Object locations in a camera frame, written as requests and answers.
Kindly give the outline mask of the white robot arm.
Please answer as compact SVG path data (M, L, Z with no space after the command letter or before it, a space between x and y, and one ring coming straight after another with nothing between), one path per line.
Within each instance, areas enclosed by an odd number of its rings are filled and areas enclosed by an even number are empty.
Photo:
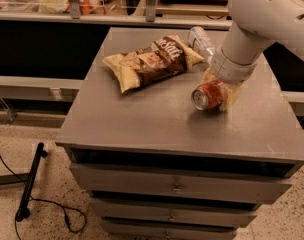
M228 11L232 25L202 79L219 83L221 111L237 100L259 56L272 44L280 43L304 61L303 0L229 0Z

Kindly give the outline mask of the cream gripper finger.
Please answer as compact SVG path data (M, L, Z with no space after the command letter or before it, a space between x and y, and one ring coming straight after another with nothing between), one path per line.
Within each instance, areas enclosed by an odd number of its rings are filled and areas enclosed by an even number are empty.
M216 76L214 70L209 67L205 70L202 80L202 84L211 84L211 85L219 85L222 81Z
M243 90L244 84L240 85L230 85L227 83L223 84L222 88L222 97L223 102L219 106L220 111L226 111L229 107L231 107L236 100L239 98L242 90Z

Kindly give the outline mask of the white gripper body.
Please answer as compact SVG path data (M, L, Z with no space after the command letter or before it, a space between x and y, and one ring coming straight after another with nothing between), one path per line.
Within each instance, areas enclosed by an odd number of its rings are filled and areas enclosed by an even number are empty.
M216 49L211 59L211 68L214 74L226 84L241 84L247 81L256 66L257 62L247 65L233 62L224 55L222 46Z

